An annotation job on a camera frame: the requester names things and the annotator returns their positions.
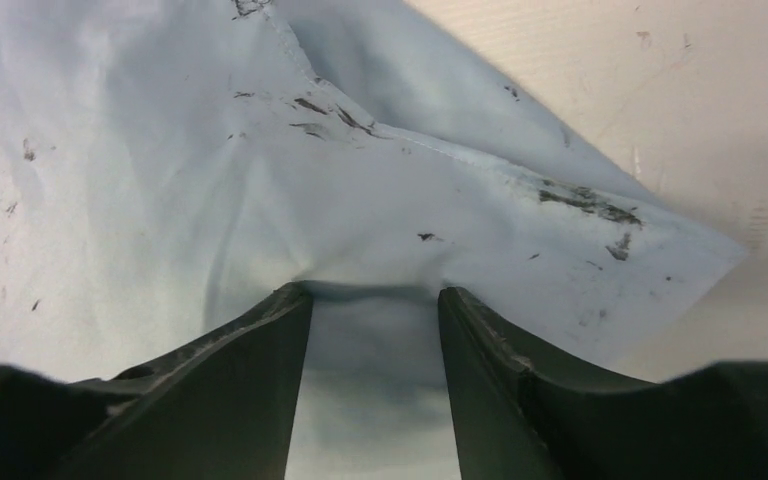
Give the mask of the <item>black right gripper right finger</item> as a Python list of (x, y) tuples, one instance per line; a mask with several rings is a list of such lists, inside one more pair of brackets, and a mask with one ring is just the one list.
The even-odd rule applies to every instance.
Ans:
[(468, 290), (438, 297), (465, 479), (768, 479), (768, 361), (651, 383), (582, 360)]

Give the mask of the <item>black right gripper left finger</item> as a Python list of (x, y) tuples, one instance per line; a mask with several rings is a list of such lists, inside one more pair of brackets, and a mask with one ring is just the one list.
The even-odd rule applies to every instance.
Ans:
[(313, 299), (290, 283), (108, 379), (0, 365), (0, 479), (281, 479)]

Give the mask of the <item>light blue pillowcase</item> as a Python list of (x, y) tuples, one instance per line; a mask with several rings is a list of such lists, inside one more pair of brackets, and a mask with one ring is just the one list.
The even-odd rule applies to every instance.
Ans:
[(110, 377), (300, 281), (293, 479), (459, 479), (460, 286), (600, 366), (744, 258), (409, 9), (0, 1), (0, 364)]

